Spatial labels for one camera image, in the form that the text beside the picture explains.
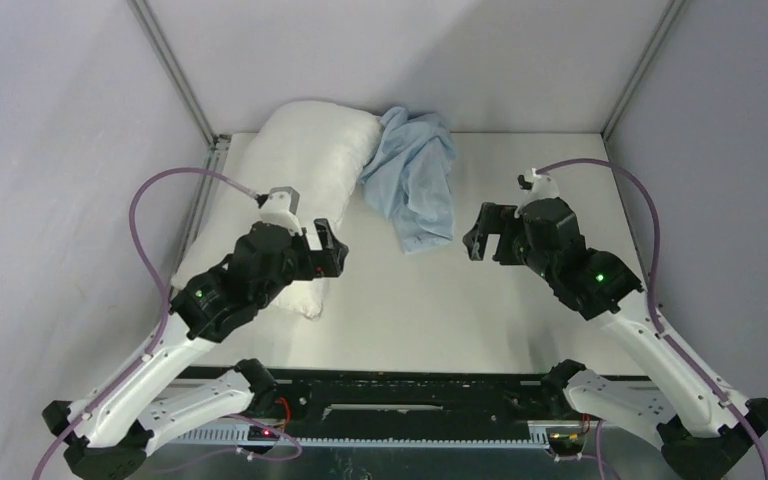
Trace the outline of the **white pillow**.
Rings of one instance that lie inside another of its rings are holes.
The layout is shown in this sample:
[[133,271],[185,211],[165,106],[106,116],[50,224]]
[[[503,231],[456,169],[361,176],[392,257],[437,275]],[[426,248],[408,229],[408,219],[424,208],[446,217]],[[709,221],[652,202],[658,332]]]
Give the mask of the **white pillow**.
[[[278,108],[256,136],[233,135],[223,175],[258,193],[289,186],[300,195],[296,215],[310,234],[325,218],[338,230],[364,166],[383,127],[371,113],[321,101]],[[232,252],[259,218],[256,203],[222,185],[206,223],[188,248],[171,283],[177,290]]]

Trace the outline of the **light blue pillowcase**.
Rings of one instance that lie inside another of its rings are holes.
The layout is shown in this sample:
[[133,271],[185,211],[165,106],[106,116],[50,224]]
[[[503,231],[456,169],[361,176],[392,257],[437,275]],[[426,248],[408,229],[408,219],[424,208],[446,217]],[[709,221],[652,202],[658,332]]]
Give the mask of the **light blue pillowcase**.
[[458,153],[447,123],[437,113],[412,117],[396,106],[380,124],[379,146],[359,177],[365,202],[392,223],[406,254],[451,243],[450,174]]

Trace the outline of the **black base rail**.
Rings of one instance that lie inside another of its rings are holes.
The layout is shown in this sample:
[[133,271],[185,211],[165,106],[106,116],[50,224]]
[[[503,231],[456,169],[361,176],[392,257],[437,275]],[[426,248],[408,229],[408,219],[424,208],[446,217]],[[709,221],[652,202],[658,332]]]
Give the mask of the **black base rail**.
[[271,373],[275,391],[241,413],[285,425],[305,446],[540,448],[578,440],[599,420],[550,392],[539,374]]

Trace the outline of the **aluminium frame post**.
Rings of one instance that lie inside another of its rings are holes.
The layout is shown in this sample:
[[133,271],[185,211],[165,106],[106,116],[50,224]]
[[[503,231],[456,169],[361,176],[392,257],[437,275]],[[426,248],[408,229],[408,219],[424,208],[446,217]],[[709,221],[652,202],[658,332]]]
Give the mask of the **aluminium frame post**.
[[628,110],[636,92],[654,64],[663,44],[673,30],[678,17],[686,8],[686,0],[670,0],[667,2],[655,29],[644,45],[644,48],[637,59],[627,81],[625,82],[617,101],[614,103],[610,114],[608,115],[602,130],[601,137],[604,142],[608,142],[613,136],[617,126]]
[[207,145],[214,145],[217,134],[186,78],[150,2],[128,0],[127,4],[201,137]]

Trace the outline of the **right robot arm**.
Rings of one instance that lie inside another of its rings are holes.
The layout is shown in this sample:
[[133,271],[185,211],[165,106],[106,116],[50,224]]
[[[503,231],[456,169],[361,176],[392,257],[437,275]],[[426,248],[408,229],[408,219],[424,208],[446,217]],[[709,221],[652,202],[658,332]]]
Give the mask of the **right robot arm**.
[[646,393],[616,384],[567,359],[543,377],[545,411],[606,420],[656,448],[682,479],[721,479],[768,431],[768,399],[731,388],[649,310],[641,280],[616,255],[586,244],[577,217],[560,198],[524,206],[482,204],[464,235],[469,258],[526,266],[553,295],[607,333],[656,385]]

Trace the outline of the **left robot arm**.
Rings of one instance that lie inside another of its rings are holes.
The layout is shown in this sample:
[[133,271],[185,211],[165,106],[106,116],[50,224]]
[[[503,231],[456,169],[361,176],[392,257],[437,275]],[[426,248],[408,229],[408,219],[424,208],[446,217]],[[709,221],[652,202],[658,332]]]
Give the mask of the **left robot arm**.
[[277,382],[256,359],[244,359],[219,378],[166,400],[159,394],[197,359],[252,322],[294,282],[337,278],[349,253],[326,219],[313,223],[320,241],[304,232],[255,223],[232,253],[191,278],[172,299],[169,314],[111,383],[73,402],[51,402],[42,412],[64,460],[81,479],[126,479],[158,449],[222,417],[264,416],[276,403]]

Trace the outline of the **right aluminium frame post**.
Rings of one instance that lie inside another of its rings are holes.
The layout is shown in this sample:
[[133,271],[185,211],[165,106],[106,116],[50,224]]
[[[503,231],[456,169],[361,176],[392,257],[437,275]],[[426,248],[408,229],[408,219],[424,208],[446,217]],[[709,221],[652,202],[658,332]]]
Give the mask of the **right aluminium frame post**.
[[614,103],[610,114],[608,115],[602,130],[601,137],[604,142],[608,142],[613,136],[617,126],[628,110],[636,92],[654,64],[663,44],[673,30],[678,17],[686,8],[686,0],[670,0],[667,2],[655,29],[644,45],[644,48],[637,59],[627,81],[625,82],[617,101]]

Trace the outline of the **left aluminium frame post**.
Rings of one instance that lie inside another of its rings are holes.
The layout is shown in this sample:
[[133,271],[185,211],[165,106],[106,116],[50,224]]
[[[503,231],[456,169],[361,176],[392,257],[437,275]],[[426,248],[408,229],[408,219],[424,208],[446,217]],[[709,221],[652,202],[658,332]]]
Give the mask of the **left aluminium frame post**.
[[201,137],[207,145],[214,145],[217,134],[186,78],[150,2],[128,0],[127,4]]

